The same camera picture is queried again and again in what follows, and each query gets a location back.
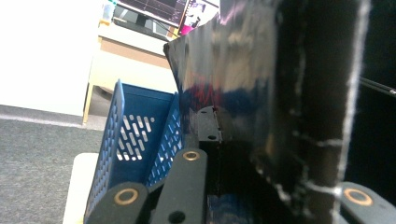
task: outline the white wall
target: white wall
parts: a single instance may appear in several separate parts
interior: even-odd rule
[[[100,10],[100,0],[3,4],[0,105],[82,116]]]

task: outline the black glossy surface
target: black glossy surface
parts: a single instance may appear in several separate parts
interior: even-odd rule
[[[225,122],[219,114],[225,136],[219,163],[232,162],[230,150],[239,161],[235,166],[247,172],[249,164],[274,186],[296,221],[332,223],[338,209],[336,187],[345,171],[368,6],[369,1],[223,0],[218,18],[165,46],[185,139],[198,135],[200,109],[226,111]],[[196,142],[186,141],[186,147]],[[236,172],[232,180],[233,168],[219,167],[225,168],[209,172],[226,178],[220,194],[262,185],[248,173],[253,177]],[[257,191],[245,194],[260,197]]]

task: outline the monitor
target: monitor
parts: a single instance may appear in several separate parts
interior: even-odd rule
[[[148,18],[179,27],[188,0],[119,0],[118,5],[138,13],[137,25],[145,26]]]

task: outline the carpet floor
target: carpet floor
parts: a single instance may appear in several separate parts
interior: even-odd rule
[[[0,119],[0,223],[62,223],[73,159],[102,134]]]

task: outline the wooden desk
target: wooden desk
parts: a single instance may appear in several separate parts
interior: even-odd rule
[[[93,55],[83,123],[88,121],[93,86],[114,89],[124,83],[157,91],[176,92],[164,41],[111,24],[99,28],[98,49]]]

